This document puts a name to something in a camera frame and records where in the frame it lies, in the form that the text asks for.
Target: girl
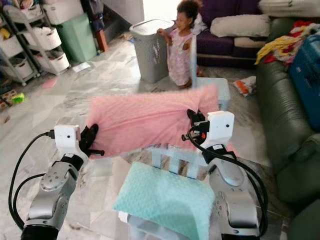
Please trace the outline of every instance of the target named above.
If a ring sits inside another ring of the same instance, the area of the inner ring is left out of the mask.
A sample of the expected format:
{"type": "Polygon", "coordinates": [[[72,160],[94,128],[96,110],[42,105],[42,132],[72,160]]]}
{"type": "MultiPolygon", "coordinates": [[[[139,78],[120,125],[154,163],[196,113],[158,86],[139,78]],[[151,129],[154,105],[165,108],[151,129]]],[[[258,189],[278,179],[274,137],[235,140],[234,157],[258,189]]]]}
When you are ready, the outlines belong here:
{"type": "Polygon", "coordinates": [[[192,85],[189,49],[192,39],[191,30],[197,14],[198,4],[195,1],[182,1],[177,7],[177,28],[170,34],[162,28],[157,31],[168,44],[169,76],[181,89],[189,88],[192,85]]]}

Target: blue suitcase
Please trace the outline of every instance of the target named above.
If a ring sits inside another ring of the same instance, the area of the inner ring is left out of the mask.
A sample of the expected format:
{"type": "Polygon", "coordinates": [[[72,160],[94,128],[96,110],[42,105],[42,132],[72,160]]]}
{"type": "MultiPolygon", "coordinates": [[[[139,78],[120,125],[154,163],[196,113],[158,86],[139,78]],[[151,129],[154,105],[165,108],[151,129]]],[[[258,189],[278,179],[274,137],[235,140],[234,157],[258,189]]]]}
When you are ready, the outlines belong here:
{"type": "Polygon", "coordinates": [[[313,34],[305,39],[289,74],[311,127],[320,132],[320,35],[313,34]]]}

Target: gray laundry basket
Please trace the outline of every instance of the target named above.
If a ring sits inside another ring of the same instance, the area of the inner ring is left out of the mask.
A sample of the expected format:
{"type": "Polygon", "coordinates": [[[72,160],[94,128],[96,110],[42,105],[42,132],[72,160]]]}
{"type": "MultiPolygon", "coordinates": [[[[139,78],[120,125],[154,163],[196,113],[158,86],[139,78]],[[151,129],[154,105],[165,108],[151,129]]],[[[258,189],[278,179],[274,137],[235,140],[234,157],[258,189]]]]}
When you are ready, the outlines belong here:
{"type": "Polygon", "coordinates": [[[130,27],[141,79],[148,83],[155,83],[168,75],[167,43],[157,30],[169,32],[174,24],[170,20],[154,19],[130,27]]]}

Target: green leather sofa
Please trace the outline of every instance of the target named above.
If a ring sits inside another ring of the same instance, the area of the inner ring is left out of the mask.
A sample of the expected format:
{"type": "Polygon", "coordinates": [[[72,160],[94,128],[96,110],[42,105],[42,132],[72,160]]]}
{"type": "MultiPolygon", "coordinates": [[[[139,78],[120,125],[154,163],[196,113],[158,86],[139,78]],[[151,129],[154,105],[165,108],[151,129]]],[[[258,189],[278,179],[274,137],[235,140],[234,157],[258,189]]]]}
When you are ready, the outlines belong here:
{"type": "MultiPolygon", "coordinates": [[[[294,22],[273,20],[267,41],[287,35],[294,22]]],[[[320,133],[311,129],[285,66],[263,60],[257,67],[257,98],[267,153],[279,198],[300,212],[289,227],[288,240],[320,240],[320,133]]]]}

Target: black cable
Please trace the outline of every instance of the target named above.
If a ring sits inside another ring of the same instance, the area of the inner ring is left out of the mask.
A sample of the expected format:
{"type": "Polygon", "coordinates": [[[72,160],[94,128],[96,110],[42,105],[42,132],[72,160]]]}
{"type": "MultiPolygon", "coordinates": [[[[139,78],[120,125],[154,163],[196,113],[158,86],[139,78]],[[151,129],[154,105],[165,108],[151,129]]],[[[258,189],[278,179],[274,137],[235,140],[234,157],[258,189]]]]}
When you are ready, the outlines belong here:
{"type": "Polygon", "coordinates": [[[9,204],[9,212],[11,214],[11,217],[13,218],[13,220],[15,221],[15,223],[18,225],[18,227],[22,230],[24,228],[24,222],[21,220],[21,218],[15,213],[13,206],[12,206],[12,193],[14,190],[14,185],[15,185],[15,179],[16,179],[16,175],[18,172],[18,168],[19,165],[22,161],[22,158],[25,156],[26,152],[29,150],[29,148],[31,147],[31,145],[39,138],[41,138],[42,136],[48,136],[49,133],[45,132],[45,133],[41,133],[38,136],[36,136],[34,139],[32,139],[32,141],[28,144],[28,146],[26,146],[25,150],[22,152],[21,156],[19,157],[18,162],[15,165],[14,171],[13,171],[13,175],[12,175],[12,179],[11,179],[11,184],[10,184],[10,189],[9,189],[9,197],[8,197],[8,204],[9,204]]]}
{"type": "Polygon", "coordinates": [[[17,210],[17,199],[18,199],[18,194],[19,194],[19,191],[20,189],[24,186],[24,184],[32,179],[35,179],[35,178],[39,178],[39,177],[42,177],[43,175],[45,175],[45,173],[42,173],[42,174],[37,174],[37,175],[33,175],[33,176],[30,176],[28,177],[27,179],[25,179],[22,183],[20,183],[20,185],[18,186],[18,188],[16,189],[15,193],[14,193],[14,197],[13,197],[13,211],[15,212],[16,214],[16,217],[18,219],[19,222],[23,223],[23,225],[25,225],[24,221],[21,219],[21,217],[19,216],[19,213],[18,213],[18,210],[17,210]]]}
{"type": "Polygon", "coordinates": [[[253,171],[250,167],[248,167],[244,163],[242,163],[240,161],[237,161],[237,160],[235,160],[235,159],[233,159],[231,157],[220,155],[220,154],[218,154],[216,152],[210,151],[210,150],[205,149],[204,147],[200,146],[192,138],[192,135],[191,135],[192,131],[194,131],[193,127],[188,130],[187,135],[189,137],[189,140],[192,142],[192,144],[194,146],[196,146],[199,150],[201,150],[202,152],[206,152],[206,153],[212,155],[215,158],[218,158],[218,159],[221,159],[221,160],[224,160],[224,161],[227,161],[227,162],[230,162],[230,163],[238,165],[239,167],[243,168],[247,173],[251,174],[257,180],[257,182],[260,185],[261,191],[262,191],[263,200],[261,198],[261,194],[259,192],[259,189],[258,189],[256,183],[253,181],[252,177],[248,175],[249,180],[251,179],[250,182],[253,183],[252,186],[254,188],[255,194],[256,194],[256,196],[258,198],[258,201],[259,201],[259,204],[260,204],[260,207],[261,207],[261,210],[262,210],[261,224],[259,226],[259,228],[261,228],[261,230],[260,229],[259,230],[260,230],[260,236],[263,236],[266,233],[267,229],[268,229],[268,217],[267,217],[268,193],[267,193],[267,189],[266,189],[263,181],[261,180],[261,178],[256,174],[255,171],[253,171]]]}

